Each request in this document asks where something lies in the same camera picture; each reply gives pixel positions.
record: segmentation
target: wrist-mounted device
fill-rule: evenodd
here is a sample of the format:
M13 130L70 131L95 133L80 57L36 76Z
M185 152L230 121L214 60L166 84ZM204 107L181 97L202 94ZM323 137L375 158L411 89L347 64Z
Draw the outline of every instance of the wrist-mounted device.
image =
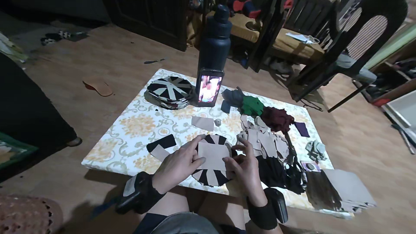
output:
M264 189L267 205L255 207L247 197L248 214L255 225L263 230L272 230L281 223L287 222L287 209L283 194L274 188Z
M132 209L144 214L165 196L153 188L152 177L146 172L140 172L130 178L124 187L123 196L116 204L116 212L125 214Z

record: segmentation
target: phone screen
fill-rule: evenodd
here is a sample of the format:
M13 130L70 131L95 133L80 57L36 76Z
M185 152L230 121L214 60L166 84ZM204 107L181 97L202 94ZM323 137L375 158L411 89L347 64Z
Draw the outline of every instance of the phone screen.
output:
M220 91L221 81L222 77L208 75L201 76L198 102L213 102Z

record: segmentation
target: green fabric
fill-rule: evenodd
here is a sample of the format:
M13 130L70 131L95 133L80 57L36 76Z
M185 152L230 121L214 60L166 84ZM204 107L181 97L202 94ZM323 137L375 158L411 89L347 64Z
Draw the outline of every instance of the green fabric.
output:
M257 98L252 96L243 97L243 105L241 107L241 113L252 117L260 116L263 113L264 105Z
M19 162L37 150L0 132L0 169Z

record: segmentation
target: hand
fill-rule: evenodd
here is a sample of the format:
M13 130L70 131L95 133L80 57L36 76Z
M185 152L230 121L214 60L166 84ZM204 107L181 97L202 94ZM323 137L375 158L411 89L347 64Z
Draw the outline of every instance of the hand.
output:
M196 147L204 138L205 134L199 135L168 155L153 175L153 188L165 194L200 167L206 158L198 156Z
M232 149L241 150L245 155L225 157L223 161L235 172L237 179L243 184L250 202L256 207L263 207L267 205L267 197L261 186L259 164L254 157L253 146L248 140L241 137L238 137L238 141L244 145L235 145Z

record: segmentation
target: black water bottle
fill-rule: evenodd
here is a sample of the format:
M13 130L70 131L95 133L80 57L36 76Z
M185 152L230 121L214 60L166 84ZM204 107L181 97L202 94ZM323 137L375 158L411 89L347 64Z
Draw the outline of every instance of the black water bottle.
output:
M231 46L229 16L228 7L219 4L214 16L207 17L200 42L198 77L202 68L224 70Z

